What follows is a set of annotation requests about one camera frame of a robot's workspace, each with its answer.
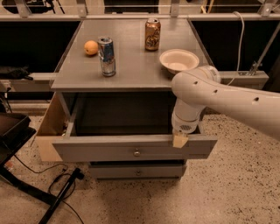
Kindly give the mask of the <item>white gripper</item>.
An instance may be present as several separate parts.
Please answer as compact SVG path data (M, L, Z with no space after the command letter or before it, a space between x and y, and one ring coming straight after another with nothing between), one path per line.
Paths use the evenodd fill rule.
M199 122L200 114L205 109L204 105L190 105L180 99L176 100L171 115L172 146L183 148L188 142L188 135L193 133Z

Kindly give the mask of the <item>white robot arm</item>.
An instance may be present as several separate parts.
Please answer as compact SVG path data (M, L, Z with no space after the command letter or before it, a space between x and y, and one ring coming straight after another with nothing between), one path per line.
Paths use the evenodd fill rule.
M279 93L224 85L212 66L177 73L171 81L171 90L177 97L171 116L175 147L186 144L187 135L197 128L204 108L280 140Z

